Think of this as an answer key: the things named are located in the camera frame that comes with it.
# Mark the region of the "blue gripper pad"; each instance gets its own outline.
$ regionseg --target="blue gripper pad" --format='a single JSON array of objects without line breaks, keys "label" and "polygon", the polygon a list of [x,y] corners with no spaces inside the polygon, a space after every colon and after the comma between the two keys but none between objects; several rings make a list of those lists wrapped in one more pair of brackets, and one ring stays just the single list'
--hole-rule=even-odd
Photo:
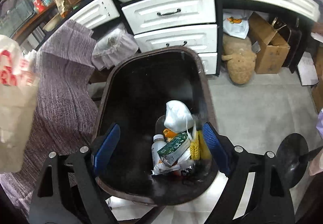
[{"label": "blue gripper pad", "polygon": [[230,175],[230,159],[228,153],[224,150],[223,146],[221,145],[217,133],[213,126],[209,123],[205,123],[202,128],[202,134],[204,141],[209,148],[213,159],[217,163],[219,167],[219,171],[224,173],[227,177]]},{"label": "blue gripper pad", "polygon": [[106,169],[111,155],[120,140],[120,127],[118,124],[112,124],[107,133],[96,138],[92,146],[92,165],[96,176]]}]

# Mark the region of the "wooden tabletop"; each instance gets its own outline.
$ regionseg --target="wooden tabletop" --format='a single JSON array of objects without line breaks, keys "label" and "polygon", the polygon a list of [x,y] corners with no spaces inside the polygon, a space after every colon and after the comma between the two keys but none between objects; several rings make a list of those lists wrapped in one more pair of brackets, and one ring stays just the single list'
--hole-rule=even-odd
[{"label": "wooden tabletop", "polygon": [[48,7],[46,7],[46,9],[44,9],[42,12],[34,15],[32,18],[30,18],[24,25],[22,25],[17,31],[16,33],[13,35],[12,39],[17,41],[18,40],[22,40],[21,36],[23,35],[24,37],[28,37],[33,31],[34,29],[37,27],[34,27],[34,23],[38,22],[39,20],[41,20],[43,17],[47,16],[47,14],[56,7],[56,4],[53,2],[51,5],[49,5]]}]

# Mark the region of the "bottle cap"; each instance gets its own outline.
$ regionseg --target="bottle cap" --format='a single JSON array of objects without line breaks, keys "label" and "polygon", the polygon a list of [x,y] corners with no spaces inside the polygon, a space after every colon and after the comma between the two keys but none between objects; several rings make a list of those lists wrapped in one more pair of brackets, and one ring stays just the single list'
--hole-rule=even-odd
[{"label": "bottle cap", "polygon": [[154,135],[154,141],[157,141],[157,140],[165,141],[164,136],[161,134]]}]

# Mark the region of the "red can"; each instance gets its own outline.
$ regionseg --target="red can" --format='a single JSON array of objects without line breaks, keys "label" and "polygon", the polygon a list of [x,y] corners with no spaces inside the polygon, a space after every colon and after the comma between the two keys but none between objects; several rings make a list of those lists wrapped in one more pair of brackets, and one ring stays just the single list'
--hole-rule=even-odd
[{"label": "red can", "polygon": [[38,13],[41,13],[44,9],[46,9],[41,0],[35,0],[34,5],[38,9]]}]

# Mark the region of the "tile floor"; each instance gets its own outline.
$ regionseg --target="tile floor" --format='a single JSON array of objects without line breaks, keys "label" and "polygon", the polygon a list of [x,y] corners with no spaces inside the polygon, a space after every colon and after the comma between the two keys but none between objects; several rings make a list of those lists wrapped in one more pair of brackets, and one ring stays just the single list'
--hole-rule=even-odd
[{"label": "tile floor", "polygon": [[[218,132],[226,135],[234,145],[248,152],[276,153],[279,144],[290,133],[302,134],[309,149],[322,144],[315,125],[317,112],[309,87],[302,87],[296,73],[282,68],[279,74],[255,74],[242,86],[233,85],[223,68],[221,75],[208,76],[209,88],[217,118]],[[235,217],[244,214],[254,173],[248,176],[246,188]],[[305,174],[290,190],[296,211],[311,177]],[[219,173],[214,183],[200,197],[182,205],[166,207],[153,224],[202,224],[213,209],[227,182]],[[139,218],[150,207],[134,204],[115,197],[110,206],[118,220]]]}]

